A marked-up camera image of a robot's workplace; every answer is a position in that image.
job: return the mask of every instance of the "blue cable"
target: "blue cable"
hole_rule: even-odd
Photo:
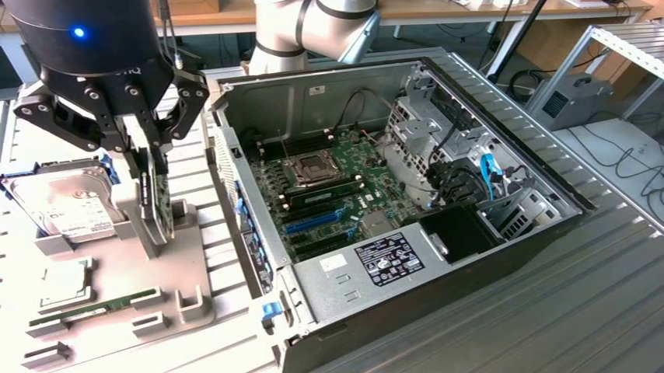
[[[481,177],[485,180],[486,186],[489,187],[489,199],[494,200],[494,188],[490,182],[490,174],[496,173],[496,175],[503,176],[503,169],[500,169],[496,165],[494,156],[490,153],[481,156],[480,171]]]

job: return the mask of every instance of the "hard drive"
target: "hard drive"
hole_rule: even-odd
[[[112,165],[84,159],[35,165],[27,172],[0,176],[0,189],[31,216],[44,236],[63,235],[80,243],[115,235],[127,220],[111,202],[118,182]]]

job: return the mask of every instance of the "pcie slot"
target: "pcie slot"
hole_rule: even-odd
[[[319,215],[315,218],[311,218],[299,223],[294,223],[286,226],[286,234],[291,235],[293,233],[306,231],[307,229],[315,228],[323,224],[337,223],[341,220],[341,215],[344,214],[344,209],[338,209],[333,213]]]

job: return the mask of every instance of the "power supply label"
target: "power supply label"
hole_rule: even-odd
[[[356,248],[356,253],[377,286],[384,286],[425,269],[402,233]]]

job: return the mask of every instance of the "white collaborative robot arm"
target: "white collaborative robot arm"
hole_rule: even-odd
[[[378,32],[377,0],[255,0],[257,49],[249,73],[307,68],[314,51],[353,64]]]

